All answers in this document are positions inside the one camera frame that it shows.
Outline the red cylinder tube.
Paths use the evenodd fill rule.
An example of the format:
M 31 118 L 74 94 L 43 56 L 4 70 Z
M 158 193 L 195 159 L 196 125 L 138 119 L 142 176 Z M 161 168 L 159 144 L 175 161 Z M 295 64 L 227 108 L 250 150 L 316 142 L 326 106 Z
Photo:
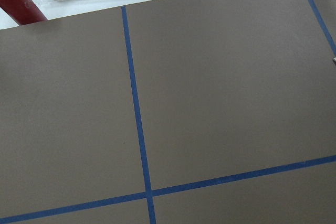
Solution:
M 47 21 L 33 0 L 1 0 L 1 9 L 18 25 Z

